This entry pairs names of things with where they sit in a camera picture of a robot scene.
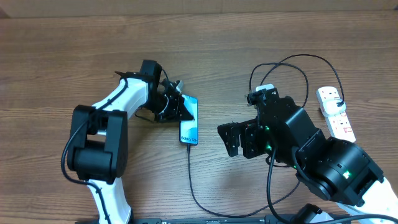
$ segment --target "wooden table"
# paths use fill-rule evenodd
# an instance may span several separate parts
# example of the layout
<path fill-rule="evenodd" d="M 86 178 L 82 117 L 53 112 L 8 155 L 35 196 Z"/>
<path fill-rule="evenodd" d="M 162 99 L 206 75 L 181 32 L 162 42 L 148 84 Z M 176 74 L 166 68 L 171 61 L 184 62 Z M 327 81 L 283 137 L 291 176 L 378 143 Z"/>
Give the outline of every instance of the wooden table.
<path fill-rule="evenodd" d="M 192 149 L 198 201 L 226 214 L 263 207 L 265 156 L 228 157 L 216 127 L 255 117 L 244 97 L 254 66 L 300 53 L 321 55 L 336 67 L 357 143 L 397 190 L 397 12 L 0 20 L 0 222 L 73 223 L 97 217 L 89 190 L 68 182 L 60 171 L 72 111 L 102 100 L 118 84 L 113 71 L 138 71 L 142 59 L 157 60 L 171 80 L 182 79 L 184 92 L 199 100 L 199 145 Z M 315 58 L 289 62 L 307 73 L 305 109 L 327 133 L 315 91 L 338 87 L 333 72 Z M 266 70 L 255 73 L 255 85 Z M 278 68 L 266 82 L 302 104 L 305 82 L 299 72 Z M 293 169 L 274 172 L 272 198 L 277 200 L 297 179 Z M 129 121 L 123 181 L 137 218 L 211 217 L 190 195 L 177 123 Z M 343 213 L 303 185 L 275 208 L 295 213 L 306 203 Z"/>

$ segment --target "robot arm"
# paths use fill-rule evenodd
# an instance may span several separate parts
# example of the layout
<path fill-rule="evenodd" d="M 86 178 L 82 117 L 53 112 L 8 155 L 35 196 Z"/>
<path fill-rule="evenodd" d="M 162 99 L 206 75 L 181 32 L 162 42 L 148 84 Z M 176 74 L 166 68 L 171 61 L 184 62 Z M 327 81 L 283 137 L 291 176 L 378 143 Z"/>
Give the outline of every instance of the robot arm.
<path fill-rule="evenodd" d="M 218 127 L 229 156 L 238 155 L 238 146 L 248 159 L 271 155 L 277 149 L 276 161 L 297 169 L 297 178 L 323 200 L 336 202 L 353 215 L 398 218 L 396 195 L 380 167 L 362 148 L 349 141 L 326 139 L 305 110 L 289 96 L 280 98 L 272 85 L 260 86 L 247 98 L 249 106 L 256 107 L 257 117 Z M 320 209 L 307 206 L 298 217 L 309 222 L 317 215 L 321 215 Z"/>
<path fill-rule="evenodd" d="M 101 189 L 103 203 L 97 190 L 88 185 L 98 208 L 99 224 L 127 224 L 133 219 L 121 180 L 128 155 L 127 120 L 140 107 L 151 110 L 158 122 L 193 119 L 184 107 L 181 81 L 164 80 L 160 84 L 165 86 L 165 91 L 157 91 L 161 71 L 158 63 L 145 60 L 139 73 L 118 72 L 122 76 L 120 84 L 109 96 L 93 106 L 79 105 L 73 111 L 71 136 L 77 134 L 68 148 L 68 168 L 75 171 L 80 180 Z M 115 96 L 117 98 L 106 106 Z M 78 129 L 84 120 L 88 122 Z M 89 134 L 105 135 L 106 140 L 88 140 Z"/>

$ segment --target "black cable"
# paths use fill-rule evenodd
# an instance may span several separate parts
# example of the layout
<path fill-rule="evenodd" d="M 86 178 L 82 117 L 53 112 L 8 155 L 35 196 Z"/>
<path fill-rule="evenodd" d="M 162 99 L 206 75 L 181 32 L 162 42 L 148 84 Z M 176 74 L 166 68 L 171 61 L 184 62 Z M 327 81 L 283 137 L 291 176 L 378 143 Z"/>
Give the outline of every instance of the black cable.
<path fill-rule="evenodd" d="M 272 152 L 271 164 L 270 164 L 269 170 L 268 170 L 268 177 L 267 177 L 267 201 L 268 201 L 268 206 L 269 206 L 269 209 L 271 210 L 272 214 L 276 217 L 276 219 L 278 219 L 278 221 L 280 221 L 282 223 L 286 223 L 286 224 L 293 224 L 293 223 L 287 221 L 286 219 L 280 217 L 276 213 L 274 207 L 272 206 L 273 203 L 271 202 L 271 175 L 272 175 L 272 167 L 273 167 L 274 161 L 275 161 L 276 150 L 277 150 L 277 148 L 275 148 L 273 150 L 273 152 Z M 303 176 L 304 179 L 308 179 L 309 180 L 309 178 L 302 172 L 301 167 L 297 163 L 297 159 L 295 158 L 295 150 L 292 150 L 292 152 L 293 152 L 292 154 L 293 154 L 294 163 L 297 166 L 297 171 L 300 173 L 300 175 Z M 311 224 L 335 224 L 335 223 L 343 223 L 343 222 L 350 222 L 350 221 L 354 221 L 354 220 L 362 220 L 362 219 L 370 219 L 370 218 L 378 218 L 378 219 L 389 220 L 389 221 L 392 221 L 394 223 L 398 223 L 398 219 L 397 218 L 389 217 L 387 215 L 367 214 L 367 215 L 353 215 L 353 216 L 346 217 L 346 218 L 338 218 L 338 219 L 335 219 L 335 220 L 329 220 L 329 221 L 325 221 L 325 222 L 317 222 L 317 223 L 311 223 Z"/>
<path fill-rule="evenodd" d="M 163 68 L 162 68 L 162 71 L 163 71 L 164 75 L 166 76 L 166 80 L 167 80 L 166 87 L 163 92 L 163 94 L 165 94 L 165 93 L 167 93 L 167 90 L 169 90 L 170 80 L 169 80 L 169 76 L 167 75 L 166 71 Z"/>
<path fill-rule="evenodd" d="M 271 158 L 271 156 L 268 156 L 268 157 L 266 158 L 266 163 L 267 163 L 268 165 L 271 164 L 271 162 L 269 161 L 270 158 Z M 274 167 L 289 168 L 290 166 L 288 166 L 288 165 L 280 166 L 280 165 L 275 165 L 275 164 L 274 164 Z"/>
<path fill-rule="evenodd" d="M 312 54 L 297 54 L 297 55 L 291 55 L 291 56 L 289 56 L 289 57 L 287 57 L 287 58 L 281 60 L 277 65 L 275 65 L 272 69 L 270 69 L 270 70 L 267 72 L 267 74 L 265 75 L 265 77 L 262 79 L 260 85 L 262 85 L 262 83 L 263 83 L 264 80 L 267 78 L 267 76 L 270 74 L 270 72 L 272 72 L 275 68 L 277 68 L 279 65 L 281 65 L 282 62 L 286 61 L 286 60 L 289 59 L 289 58 L 298 57 L 298 56 L 316 57 L 316 58 L 319 58 L 319 59 L 323 60 L 324 62 L 326 62 L 326 63 L 330 66 L 330 68 L 331 68 L 331 69 L 333 70 L 333 72 L 335 73 L 336 78 L 337 78 L 337 81 L 338 81 L 338 84 L 339 84 L 339 86 L 340 86 L 340 91 L 341 91 L 341 102 L 338 103 L 338 106 L 343 106 L 343 104 L 344 104 L 344 91 L 343 91 L 343 85 L 341 84 L 340 78 L 338 77 L 337 72 L 336 72 L 335 68 L 331 65 L 331 63 L 328 62 L 328 60 L 324 59 L 324 58 L 321 57 L 321 56 L 312 55 Z"/>
<path fill-rule="evenodd" d="M 72 134 L 72 136 L 70 136 L 68 142 L 67 142 L 66 145 L 65 145 L 65 148 L 63 149 L 62 157 L 61 157 L 61 171 L 62 171 L 63 176 L 64 176 L 67 180 L 69 180 L 70 182 L 73 182 L 73 183 L 75 183 L 75 184 L 89 185 L 89 186 L 92 186 L 93 188 L 95 188 L 96 193 L 99 195 L 99 199 L 101 200 L 101 206 L 102 206 L 102 209 L 103 209 L 103 211 L 104 211 L 105 220 L 108 221 L 108 224 L 111 224 L 111 219 L 109 218 L 108 211 L 106 210 L 105 201 L 104 201 L 104 197 L 103 197 L 103 195 L 102 195 L 101 189 L 100 189 L 96 184 L 94 184 L 94 183 L 85 182 L 85 181 L 80 181 L 80 180 L 75 180 L 75 179 L 71 178 L 71 177 L 67 174 L 67 172 L 66 172 L 66 170 L 65 170 L 65 159 L 66 159 L 66 156 L 67 156 L 67 152 L 68 152 L 69 145 L 70 145 L 70 143 L 73 141 L 73 139 L 75 138 L 75 136 L 77 135 L 77 133 L 80 131 L 80 129 L 84 127 L 84 125 L 88 122 L 88 120 L 89 120 L 94 114 L 96 114 L 97 111 L 101 111 L 101 110 L 103 110 L 104 108 L 106 108 L 107 106 L 111 105 L 112 102 L 115 101 L 120 95 L 122 95 L 123 92 L 127 89 L 127 87 L 128 87 L 127 79 L 126 79 L 126 78 L 123 78 L 123 80 L 124 80 L 123 89 L 122 89 L 119 93 L 117 93 L 114 97 L 112 97 L 111 99 L 109 99 L 104 105 L 100 106 L 96 111 L 94 111 L 92 114 L 90 114 L 90 115 L 89 115 L 89 118 L 86 119 L 86 120 L 84 120 L 84 121 L 81 123 L 81 125 L 76 129 L 76 131 Z"/>
<path fill-rule="evenodd" d="M 138 110 L 136 110 L 136 112 L 134 113 L 134 116 L 136 116 L 136 117 L 139 118 L 139 119 L 143 119 L 144 121 L 151 122 L 152 124 L 155 123 L 155 121 L 152 121 L 152 120 L 150 120 L 149 118 L 145 118 L 145 117 L 143 117 L 143 116 L 138 115 L 137 112 L 138 112 L 139 110 L 142 110 L 142 107 L 139 108 Z"/>
<path fill-rule="evenodd" d="M 297 69 L 298 71 L 300 71 L 300 72 L 303 74 L 303 76 L 304 76 L 304 78 L 305 78 L 305 83 L 306 83 L 306 85 L 307 85 L 307 90 L 306 90 L 306 94 L 305 94 L 305 100 L 304 100 L 304 103 L 303 103 L 303 106 L 302 106 L 302 108 L 303 108 L 303 107 L 305 106 L 305 104 L 307 103 L 307 100 L 308 100 L 308 78 L 307 78 L 307 75 L 305 74 L 305 72 L 303 72 L 303 70 L 301 70 L 301 68 L 298 68 L 297 66 L 291 65 L 291 64 L 289 64 L 289 63 L 282 63 L 282 62 L 279 62 L 279 63 L 275 63 L 275 62 L 261 63 L 261 64 L 257 65 L 256 67 L 254 67 L 253 71 L 252 71 L 251 74 L 250 74 L 250 79 L 249 79 L 249 91 L 251 91 L 251 80 L 252 80 L 252 78 L 253 78 L 254 71 L 255 71 L 258 67 L 261 67 L 261 66 L 263 66 L 263 65 L 275 65 L 275 66 L 274 66 L 274 67 L 267 73 L 267 75 L 262 79 L 261 85 L 262 85 L 262 83 L 264 82 L 264 80 L 267 78 L 268 74 L 270 74 L 270 72 L 273 71 L 273 69 L 277 68 L 277 67 L 280 66 L 280 65 L 285 65 L 285 66 L 289 66 L 289 67 L 295 68 L 295 69 Z"/>
<path fill-rule="evenodd" d="M 206 211 L 206 212 L 208 212 L 208 213 L 210 213 L 210 214 L 212 214 L 212 215 L 219 216 L 219 217 L 225 217 L 225 218 L 245 218 L 245 217 L 250 217 L 250 216 L 252 216 L 252 215 L 255 215 L 255 214 L 257 214 L 257 213 L 259 213 L 259 212 L 261 212 L 261 211 L 263 211 L 263 210 L 265 210 L 266 208 L 269 207 L 269 206 L 267 205 L 267 206 L 265 206 L 265 207 L 260 208 L 259 210 L 256 210 L 256 211 L 254 211 L 254 212 L 252 212 L 252 213 L 245 214 L 245 215 L 224 215 L 224 214 L 212 212 L 212 211 L 210 211 L 210 210 L 204 208 L 203 206 L 201 206 L 201 205 L 199 204 L 199 202 L 197 201 L 197 199 L 195 198 L 195 194 L 193 193 L 192 180 L 191 180 L 190 151 L 191 151 L 191 146 L 190 146 L 189 144 L 187 144 L 187 154 L 188 154 L 188 177 L 189 177 L 189 184 L 190 184 L 190 188 L 191 188 L 191 194 L 192 194 L 192 198 L 193 198 L 193 200 L 195 201 L 195 203 L 196 203 L 202 210 L 204 210 L 204 211 Z M 293 190 L 291 190 L 287 195 L 283 196 L 282 198 L 276 200 L 273 204 L 275 205 L 275 204 L 277 204 L 277 203 L 279 203 L 279 202 L 285 200 L 287 197 L 289 197 L 289 196 L 297 189 L 297 187 L 299 187 L 299 185 L 300 185 L 300 181 L 297 182 L 297 184 L 296 184 L 296 186 L 293 188 Z"/>
<path fill-rule="evenodd" d="M 271 202 L 271 175 L 272 175 L 272 168 L 274 167 L 276 151 L 277 151 L 277 147 L 273 148 L 272 156 L 271 156 L 271 163 L 269 164 L 269 169 L 268 169 L 268 176 L 267 176 L 267 202 L 268 202 L 269 210 L 272 212 L 272 214 L 275 216 L 276 219 L 278 219 L 282 223 L 289 223 L 289 221 L 287 221 L 286 219 L 280 217 L 276 213 L 276 211 L 274 209 L 274 206 L 272 206 L 272 202 Z"/>

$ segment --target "power strip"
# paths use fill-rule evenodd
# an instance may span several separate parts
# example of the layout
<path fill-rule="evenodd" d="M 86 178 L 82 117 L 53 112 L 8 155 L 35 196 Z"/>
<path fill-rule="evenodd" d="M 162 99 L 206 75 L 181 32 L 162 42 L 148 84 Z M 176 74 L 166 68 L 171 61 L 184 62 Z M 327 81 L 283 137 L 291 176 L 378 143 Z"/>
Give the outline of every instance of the power strip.
<path fill-rule="evenodd" d="M 340 95 L 335 87 L 325 86 L 317 90 L 317 98 L 319 101 L 320 109 L 323 108 L 323 102 L 328 100 L 340 99 Z M 350 142 L 355 142 L 355 135 L 353 129 L 348 121 L 348 116 L 346 112 L 341 114 L 325 117 L 326 124 L 328 125 L 330 135 L 338 138 L 347 140 Z"/>

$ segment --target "smartphone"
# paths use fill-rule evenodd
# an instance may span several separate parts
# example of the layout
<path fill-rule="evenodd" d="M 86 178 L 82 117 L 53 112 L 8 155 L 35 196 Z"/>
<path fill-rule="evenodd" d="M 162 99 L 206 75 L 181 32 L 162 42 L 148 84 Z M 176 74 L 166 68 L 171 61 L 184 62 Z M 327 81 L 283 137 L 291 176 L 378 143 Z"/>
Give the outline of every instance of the smartphone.
<path fill-rule="evenodd" d="M 182 95 L 184 106 L 193 116 L 191 121 L 181 121 L 180 142 L 196 146 L 198 144 L 198 99 Z"/>

